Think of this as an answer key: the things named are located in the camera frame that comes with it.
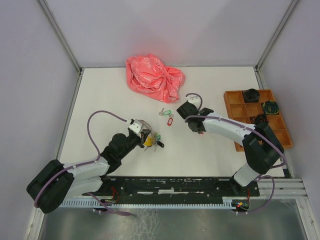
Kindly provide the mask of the large metal keyring with keys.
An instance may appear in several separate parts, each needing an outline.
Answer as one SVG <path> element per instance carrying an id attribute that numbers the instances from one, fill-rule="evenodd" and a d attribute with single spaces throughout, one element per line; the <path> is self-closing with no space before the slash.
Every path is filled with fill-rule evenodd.
<path id="1" fill-rule="evenodd" d="M 161 142 L 161 138 L 162 136 L 158 132 L 152 131 L 144 142 L 145 151 L 153 149 L 156 152 L 158 148 L 164 148 L 165 145 Z"/>

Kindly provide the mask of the red tag key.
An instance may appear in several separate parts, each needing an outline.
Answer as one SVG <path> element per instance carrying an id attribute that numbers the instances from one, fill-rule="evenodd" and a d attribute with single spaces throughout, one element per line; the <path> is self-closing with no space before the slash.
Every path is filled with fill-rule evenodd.
<path id="1" fill-rule="evenodd" d="M 170 113 L 168 115 L 168 121 L 167 121 L 167 125 L 168 126 L 171 126 L 173 124 L 173 121 L 174 121 L 174 115 L 172 113 Z"/>

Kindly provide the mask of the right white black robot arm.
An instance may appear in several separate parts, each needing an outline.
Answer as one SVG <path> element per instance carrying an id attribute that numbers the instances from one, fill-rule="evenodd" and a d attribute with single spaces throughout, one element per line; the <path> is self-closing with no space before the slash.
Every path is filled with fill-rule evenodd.
<path id="1" fill-rule="evenodd" d="M 252 181 L 275 168 L 278 159 L 285 158 L 282 144 L 265 122 L 258 125 L 239 122 L 206 107 L 198 109 L 189 101 L 183 103 L 177 113 L 192 132 L 218 134 L 243 147 L 246 163 L 235 172 L 229 183 L 231 193 L 236 196 L 246 192 Z"/>

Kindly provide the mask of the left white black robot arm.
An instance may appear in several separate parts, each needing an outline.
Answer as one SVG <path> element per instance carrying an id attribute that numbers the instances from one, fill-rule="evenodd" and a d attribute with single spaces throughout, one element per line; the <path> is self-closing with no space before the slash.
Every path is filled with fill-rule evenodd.
<path id="1" fill-rule="evenodd" d="M 132 130 L 128 136 L 117 133 L 102 153 L 83 162 L 63 164 L 58 159 L 51 160 L 26 187 L 34 206 L 48 214 L 63 201 L 82 194 L 106 195 L 111 183 L 103 177 L 114 172 L 135 147 L 143 148 L 151 132 L 144 129 L 140 136 Z"/>

